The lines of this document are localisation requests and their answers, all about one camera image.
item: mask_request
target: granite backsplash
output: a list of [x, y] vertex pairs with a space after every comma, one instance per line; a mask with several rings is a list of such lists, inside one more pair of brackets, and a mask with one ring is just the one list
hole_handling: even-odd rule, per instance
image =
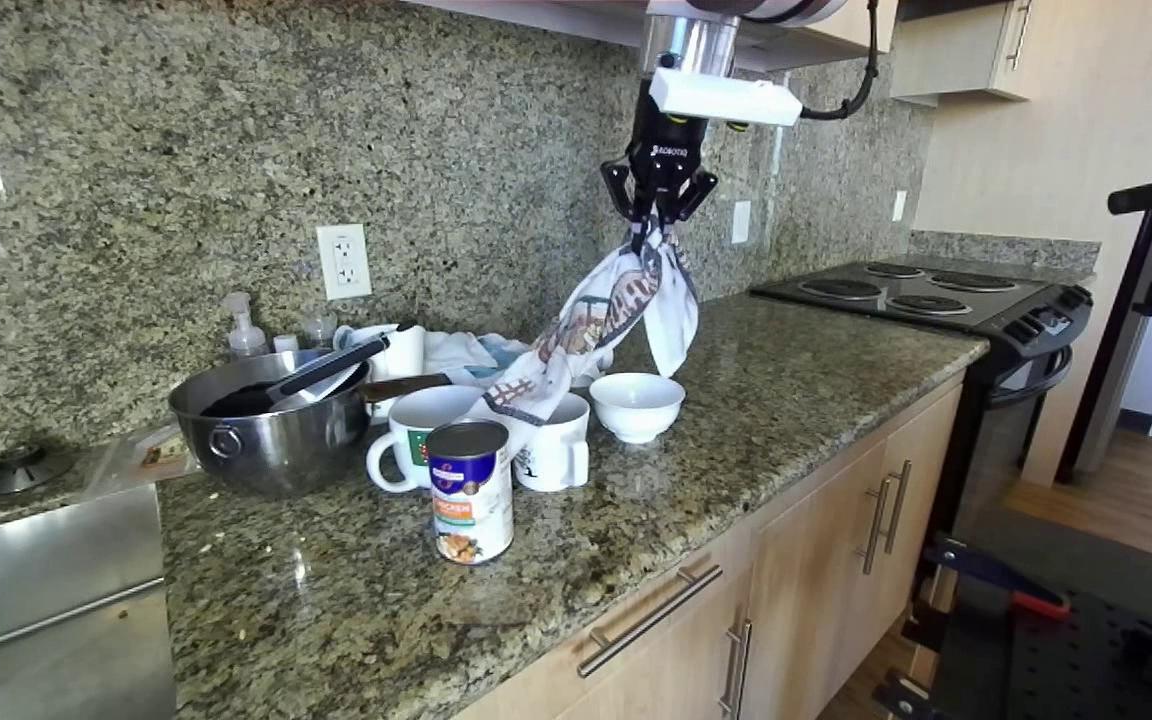
[[[798, 72], [814, 105], [859, 69]], [[324, 307], [316, 224], [366, 221], [373, 296], [342, 320], [533, 335], [621, 240], [596, 164], [633, 125], [638, 52], [397, 0], [0, 0], [0, 446], [165, 421], [219, 355], [219, 300], [264, 329]], [[711, 127], [722, 196], [685, 229], [704, 296], [891, 257], [920, 107]], [[755, 199], [755, 240], [723, 235]]]

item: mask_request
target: upper cabinet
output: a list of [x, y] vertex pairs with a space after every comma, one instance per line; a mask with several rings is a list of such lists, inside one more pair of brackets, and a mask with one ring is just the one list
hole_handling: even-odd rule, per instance
[[899, 100], [935, 95], [1028, 95], [1025, 38], [1035, 0], [979, 4], [911, 17], [895, 26], [891, 91]]
[[[488, 17], [500, 26], [525, 26], [585, 42], [608, 42], [625, 50], [644, 45], [644, 0], [409, 0], [459, 17]], [[882, 52], [891, 50], [895, 0], [882, 0]], [[838, 17], [814, 27], [760, 27], [740, 26], [736, 64], [743, 72], [785, 72], [809, 64], [833, 64], [866, 57], [870, 50], [870, 0], [847, 0]]]

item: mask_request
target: pot handle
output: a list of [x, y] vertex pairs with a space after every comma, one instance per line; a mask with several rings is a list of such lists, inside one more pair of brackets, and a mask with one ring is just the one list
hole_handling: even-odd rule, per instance
[[243, 438], [241, 438], [235, 430], [214, 430], [214, 431], [210, 431], [210, 452], [214, 452], [217, 462], [235, 462], [241, 447], [243, 447]]

